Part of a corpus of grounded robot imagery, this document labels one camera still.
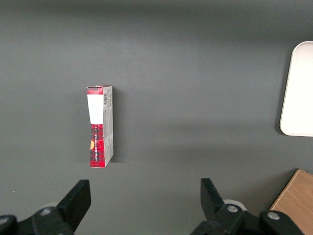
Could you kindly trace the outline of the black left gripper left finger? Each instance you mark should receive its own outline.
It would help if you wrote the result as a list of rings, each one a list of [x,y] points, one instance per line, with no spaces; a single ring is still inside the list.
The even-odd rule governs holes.
[[[0,217],[2,235],[73,235],[91,206],[89,180],[80,180],[56,206],[39,209],[25,220]]]

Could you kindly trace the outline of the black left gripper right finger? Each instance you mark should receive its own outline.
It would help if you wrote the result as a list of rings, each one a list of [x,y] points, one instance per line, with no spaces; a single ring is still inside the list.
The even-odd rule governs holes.
[[[206,220],[193,235],[302,235],[286,214],[263,211],[254,216],[234,203],[225,203],[209,178],[201,179],[201,207]]]

